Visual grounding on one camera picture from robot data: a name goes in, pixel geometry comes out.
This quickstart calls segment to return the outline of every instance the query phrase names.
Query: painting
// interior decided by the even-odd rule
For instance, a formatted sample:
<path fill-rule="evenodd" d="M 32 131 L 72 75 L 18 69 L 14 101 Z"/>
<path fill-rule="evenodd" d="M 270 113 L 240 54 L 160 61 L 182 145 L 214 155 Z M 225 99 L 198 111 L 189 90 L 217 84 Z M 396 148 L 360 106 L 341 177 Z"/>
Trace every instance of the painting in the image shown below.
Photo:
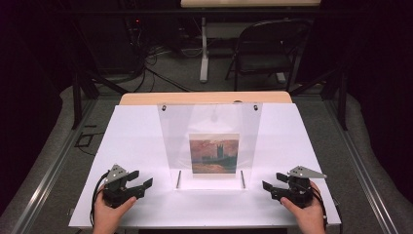
<path fill-rule="evenodd" d="M 192 173 L 234 174 L 239 142 L 239 134 L 190 134 Z"/>

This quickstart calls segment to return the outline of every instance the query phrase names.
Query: person's left hand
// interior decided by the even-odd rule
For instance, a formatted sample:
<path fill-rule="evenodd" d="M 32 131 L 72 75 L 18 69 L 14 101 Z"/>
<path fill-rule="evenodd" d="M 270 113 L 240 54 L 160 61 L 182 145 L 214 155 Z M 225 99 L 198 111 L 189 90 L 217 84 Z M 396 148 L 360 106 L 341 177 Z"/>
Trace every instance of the person's left hand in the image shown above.
<path fill-rule="evenodd" d="M 122 216 L 133 206 L 136 198 L 129 198 L 124 204 L 116 209 L 110 208 L 103 200 L 103 194 L 100 187 L 94 202 L 94 234 L 113 234 L 118 228 Z"/>

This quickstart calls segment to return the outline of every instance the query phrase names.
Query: hand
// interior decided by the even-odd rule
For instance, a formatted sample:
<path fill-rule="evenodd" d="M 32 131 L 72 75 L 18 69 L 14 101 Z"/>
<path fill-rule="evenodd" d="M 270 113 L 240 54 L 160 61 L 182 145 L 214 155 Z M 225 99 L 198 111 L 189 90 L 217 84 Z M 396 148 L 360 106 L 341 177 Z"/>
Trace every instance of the hand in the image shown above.
<path fill-rule="evenodd" d="M 97 193 L 96 201 L 94 202 L 94 234 L 113 234 L 119 226 L 122 216 L 133 206 L 136 198 L 129 198 L 124 204 L 116 209 L 106 206 L 103 200 L 103 194 L 100 187 L 100 192 Z"/>
<path fill-rule="evenodd" d="M 311 186 L 319 192 L 319 188 L 315 183 L 310 181 Z M 295 216 L 298 226 L 303 234 L 324 234 L 324 219 L 322 213 L 322 207 L 316 197 L 313 197 L 311 204 L 301 209 L 295 206 L 287 198 L 281 198 L 282 204 Z"/>

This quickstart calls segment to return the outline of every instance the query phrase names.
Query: gray carpet floor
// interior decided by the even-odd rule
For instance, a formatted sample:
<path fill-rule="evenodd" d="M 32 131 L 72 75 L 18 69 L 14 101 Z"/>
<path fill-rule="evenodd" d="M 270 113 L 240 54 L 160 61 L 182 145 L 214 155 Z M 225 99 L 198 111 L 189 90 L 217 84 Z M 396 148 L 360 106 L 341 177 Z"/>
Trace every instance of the gray carpet floor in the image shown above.
<path fill-rule="evenodd" d="M 159 55 L 156 64 L 148 67 L 193 91 L 232 91 L 233 80 L 224 80 L 229 63 L 227 58 L 212 58 L 208 75 L 210 78 L 205 84 L 201 84 L 198 78 L 201 64 L 199 58 L 186 58 L 166 53 Z M 125 76 L 113 76 L 108 79 L 119 82 L 120 86 L 133 92 L 142 80 L 142 76 L 133 80 L 128 80 Z M 70 220 L 67 213 L 76 206 L 93 163 L 94 154 L 99 148 L 114 106 L 120 100 L 120 96 L 107 87 L 97 86 L 101 96 L 98 100 L 83 100 L 84 106 L 90 106 L 90 111 L 86 113 L 85 120 L 76 131 L 71 130 L 73 124 L 71 88 L 61 93 L 63 108 L 56 126 L 26 181 L 1 216 L 0 233 L 13 232 L 44 175 L 61 153 L 66 154 L 64 161 L 60 162 L 62 168 L 56 175 L 52 190 L 47 194 L 43 206 L 33 216 L 28 232 L 76 233 L 78 231 L 67 226 Z M 260 77 L 258 80 L 245 78 L 240 81 L 240 90 L 261 89 L 268 86 L 281 87 L 282 85 L 278 84 L 274 77 Z M 165 79 L 148 72 L 138 92 L 182 91 Z M 293 102 L 297 104 L 302 115 L 321 169 L 328 175 L 327 184 L 331 194 L 340 204 L 343 233 L 389 233 L 384 230 L 378 218 L 383 214 L 377 214 L 372 208 L 372 201 L 366 195 L 355 165 L 352 163 L 349 145 L 343 140 L 342 131 L 337 127 L 327 101 L 323 101 L 318 96 L 318 92 L 319 89 L 315 87 L 303 96 L 294 97 Z M 411 233 L 413 206 L 398 193 L 392 180 L 375 159 L 360 114 L 360 107 L 351 96 L 348 96 L 347 124 L 349 130 L 346 134 L 351 137 L 396 230 L 398 233 Z M 82 135 L 93 136 L 88 147 L 75 146 L 76 140 Z M 62 149 L 64 145 L 68 145 L 67 149 Z M 327 231 L 339 233 L 339 228 L 328 227 Z M 138 230 L 128 230 L 128 233 L 137 232 Z M 300 232 L 297 228 L 289 228 L 288 233 Z"/>

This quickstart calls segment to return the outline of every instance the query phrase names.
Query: clear acrylic sheet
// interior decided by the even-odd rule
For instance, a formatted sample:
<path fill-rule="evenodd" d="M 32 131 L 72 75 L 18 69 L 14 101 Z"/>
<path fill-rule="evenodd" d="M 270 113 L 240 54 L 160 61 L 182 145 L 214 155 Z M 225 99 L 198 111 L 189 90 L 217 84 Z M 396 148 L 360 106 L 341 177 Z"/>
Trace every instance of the clear acrylic sheet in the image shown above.
<path fill-rule="evenodd" d="M 158 106 L 176 189 L 248 189 L 262 103 Z"/>

